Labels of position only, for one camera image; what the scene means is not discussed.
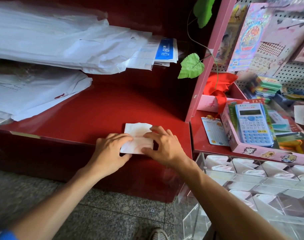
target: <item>blue calculator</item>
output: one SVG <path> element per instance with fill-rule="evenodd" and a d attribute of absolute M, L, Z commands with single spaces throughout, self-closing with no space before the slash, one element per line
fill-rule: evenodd
<path fill-rule="evenodd" d="M 261 147 L 273 146 L 272 135 L 261 103 L 236 104 L 235 110 L 240 139 L 243 143 Z"/>

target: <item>blue sleeve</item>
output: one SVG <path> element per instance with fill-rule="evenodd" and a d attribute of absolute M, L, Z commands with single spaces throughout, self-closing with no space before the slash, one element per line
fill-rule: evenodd
<path fill-rule="evenodd" d="M 4 230 L 0 232 L 0 240 L 18 240 L 18 239 L 15 237 L 13 232 Z"/>

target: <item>granite floor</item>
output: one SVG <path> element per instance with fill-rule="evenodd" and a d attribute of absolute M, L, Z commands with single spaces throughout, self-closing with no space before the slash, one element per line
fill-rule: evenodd
<path fill-rule="evenodd" d="M 0 171 L 0 229 L 53 193 L 62 183 Z M 90 190 L 55 240 L 145 240 L 155 227 L 174 239 L 173 204 Z"/>

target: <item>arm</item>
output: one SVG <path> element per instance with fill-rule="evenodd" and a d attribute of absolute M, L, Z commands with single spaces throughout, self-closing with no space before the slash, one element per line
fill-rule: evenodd
<path fill-rule="evenodd" d="M 157 151 L 143 148 L 142 152 L 176 170 L 222 239 L 286 239 L 258 213 L 207 176 L 186 156 L 178 138 L 169 129 L 153 126 L 151 130 L 157 133 L 149 132 L 145 137 L 154 139 L 159 148 Z"/>
<path fill-rule="evenodd" d="M 114 173 L 132 156 L 120 157 L 120 148 L 133 138 L 129 134 L 109 134 L 99 138 L 87 165 L 61 189 L 38 204 L 23 218 L 9 227 L 19 240 L 49 240 L 85 194 L 102 178 Z"/>

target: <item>blue note card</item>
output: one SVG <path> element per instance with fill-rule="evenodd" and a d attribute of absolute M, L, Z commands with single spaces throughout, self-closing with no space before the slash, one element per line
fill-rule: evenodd
<path fill-rule="evenodd" d="M 173 59 L 173 38 L 163 38 L 159 44 L 156 60 L 172 60 Z"/>
<path fill-rule="evenodd" d="M 201 117 L 201 119 L 210 144 L 219 146 L 223 145 L 229 147 L 229 141 L 224 131 L 221 120 L 208 119 L 205 117 Z"/>

